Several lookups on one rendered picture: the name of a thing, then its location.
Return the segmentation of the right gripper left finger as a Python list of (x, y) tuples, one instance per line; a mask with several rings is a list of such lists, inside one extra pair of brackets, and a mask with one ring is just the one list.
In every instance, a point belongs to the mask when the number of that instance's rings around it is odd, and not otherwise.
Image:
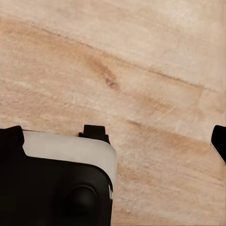
[(20, 125), (0, 129), (0, 181), (24, 144), (24, 134)]

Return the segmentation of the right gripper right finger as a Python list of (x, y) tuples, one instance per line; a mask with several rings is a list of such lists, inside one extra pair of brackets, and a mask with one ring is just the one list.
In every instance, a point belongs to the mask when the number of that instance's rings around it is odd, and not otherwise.
[(226, 163), (226, 127), (216, 125), (212, 133), (211, 142)]

